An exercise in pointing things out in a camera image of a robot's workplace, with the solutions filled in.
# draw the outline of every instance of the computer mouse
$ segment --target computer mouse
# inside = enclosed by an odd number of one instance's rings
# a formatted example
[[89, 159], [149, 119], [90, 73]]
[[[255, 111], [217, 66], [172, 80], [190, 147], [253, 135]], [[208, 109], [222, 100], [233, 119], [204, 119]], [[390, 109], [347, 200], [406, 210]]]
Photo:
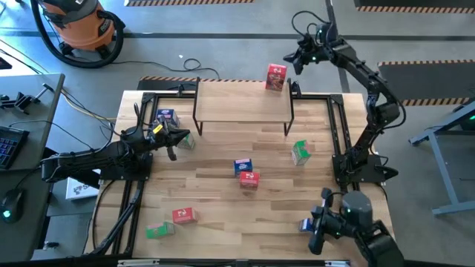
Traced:
[[24, 190], [14, 188], [5, 194], [0, 203], [1, 218], [6, 223], [16, 223], [23, 215]]

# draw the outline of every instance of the keyboard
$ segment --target keyboard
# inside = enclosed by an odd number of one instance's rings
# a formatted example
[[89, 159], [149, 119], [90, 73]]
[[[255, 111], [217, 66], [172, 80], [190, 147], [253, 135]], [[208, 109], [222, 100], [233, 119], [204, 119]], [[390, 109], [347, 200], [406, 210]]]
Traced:
[[29, 131], [0, 126], [0, 169], [7, 170], [26, 143]]

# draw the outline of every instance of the green box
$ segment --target green box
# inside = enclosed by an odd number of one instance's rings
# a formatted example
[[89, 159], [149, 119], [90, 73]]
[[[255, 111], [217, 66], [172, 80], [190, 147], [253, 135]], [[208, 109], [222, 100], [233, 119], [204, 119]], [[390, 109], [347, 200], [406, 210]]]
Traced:
[[298, 141], [292, 149], [292, 159], [296, 165], [303, 165], [312, 155], [309, 151], [309, 144], [306, 140]]
[[181, 141], [177, 145], [177, 148], [189, 150], [194, 148], [194, 138], [191, 133], [189, 133], [185, 138], [181, 139]]
[[175, 225], [170, 222], [158, 223], [156, 225], [149, 225], [145, 229], [148, 239], [157, 239], [175, 233]]

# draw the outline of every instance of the cardboard box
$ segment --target cardboard box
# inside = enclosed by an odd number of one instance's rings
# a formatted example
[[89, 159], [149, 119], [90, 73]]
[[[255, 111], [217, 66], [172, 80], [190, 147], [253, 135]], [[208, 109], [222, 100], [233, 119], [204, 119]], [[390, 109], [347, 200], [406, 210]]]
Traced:
[[239, 176], [239, 183], [241, 188], [258, 189], [259, 173], [242, 171]]
[[191, 133], [178, 143], [177, 148], [189, 149], [189, 150], [194, 148], [194, 138], [191, 135]]
[[235, 176], [239, 177], [241, 171], [252, 171], [251, 159], [235, 160]]
[[296, 165], [303, 165], [312, 155], [310, 154], [309, 144], [306, 140], [298, 141], [292, 149], [292, 159]]
[[173, 223], [176, 224], [194, 223], [197, 221], [196, 213], [193, 208], [174, 210], [172, 211], [171, 216], [173, 217]]
[[266, 89], [282, 91], [286, 74], [286, 66], [269, 64], [269, 70], [267, 71]]
[[173, 109], [159, 109], [157, 110], [157, 119], [159, 116], [164, 116], [165, 119], [172, 124], [174, 127], [180, 127], [180, 120], [178, 119], [177, 113]]
[[301, 232], [306, 232], [306, 231], [311, 231], [313, 232], [313, 219], [312, 218], [306, 218], [302, 221], [300, 221], [300, 225], [298, 227], [298, 230]]
[[145, 228], [145, 234], [148, 239], [157, 239], [175, 233], [175, 225], [170, 222], [158, 223], [156, 225], [149, 225]]

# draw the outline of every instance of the blue box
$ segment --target blue box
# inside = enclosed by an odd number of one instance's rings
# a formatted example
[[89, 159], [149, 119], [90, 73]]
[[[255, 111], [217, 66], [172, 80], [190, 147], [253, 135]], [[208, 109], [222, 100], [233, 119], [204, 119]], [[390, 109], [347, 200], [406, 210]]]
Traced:
[[313, 219], [312, 218], [306, 218], [302, 221], [300, 221], [300, 226], [298, 227], [298, 230], [301, 232], [306, 232], [306, 231], [314, 231], [315, 229], [313, 228]]
[[235, 160], [235, 176], [239, 177], [241, 171], [252, 171], [251, 159]]
[[176, 128], [180, 127], [180, 120], [178, 120], [177, 113], [172, 109], [161, 109], [157, 111], [157, 119], [159, 116], [164, 116], [165, 119], [175, 126]]

